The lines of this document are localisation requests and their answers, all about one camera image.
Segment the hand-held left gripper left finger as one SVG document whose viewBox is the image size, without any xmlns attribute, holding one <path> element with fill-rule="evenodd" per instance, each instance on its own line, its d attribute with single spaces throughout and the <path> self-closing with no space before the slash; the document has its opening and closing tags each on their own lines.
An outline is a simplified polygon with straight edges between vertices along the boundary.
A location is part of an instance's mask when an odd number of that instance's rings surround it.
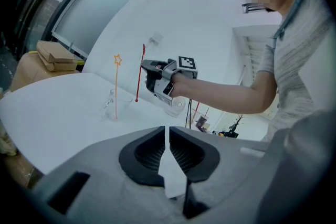
<svg viewBox="0 0 336 224">
<path fill-rule="evenodd" d="M 165 128 L 94 143 L 45 175 L 34 194 L 57 223 L 182 223 L 159 175 Z"/>
</svg>

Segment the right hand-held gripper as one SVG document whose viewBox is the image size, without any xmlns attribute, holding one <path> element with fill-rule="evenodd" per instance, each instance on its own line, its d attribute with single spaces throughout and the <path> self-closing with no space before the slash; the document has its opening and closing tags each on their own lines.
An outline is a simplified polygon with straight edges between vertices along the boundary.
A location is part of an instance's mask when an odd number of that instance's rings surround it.
<svg viewBox="0 0 336 224">
<path fill-rule="evenodd" d="M 171 93 L 174 85 L 172 78 L 176 73 L 196 79 L 198 70 L 194 58 L 178 56 L 176 60 L 143 60 L 141 67 L 146 71 L 146 88 L 159 100 L 172 106 Z"/>
</svg>

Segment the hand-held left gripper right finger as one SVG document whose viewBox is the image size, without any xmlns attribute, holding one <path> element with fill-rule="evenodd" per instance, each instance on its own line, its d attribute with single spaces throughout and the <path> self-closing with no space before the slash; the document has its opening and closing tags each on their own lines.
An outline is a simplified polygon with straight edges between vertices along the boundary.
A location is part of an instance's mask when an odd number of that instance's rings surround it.
<svg viewBox="0 0 336 224">
<path fill-rule="evenodd" d="M 186 175 L 169 223 L 261 223 L 262 199 L 273 174 L 273 145 L 169 130 L 170 151 Z"/>
</svg>

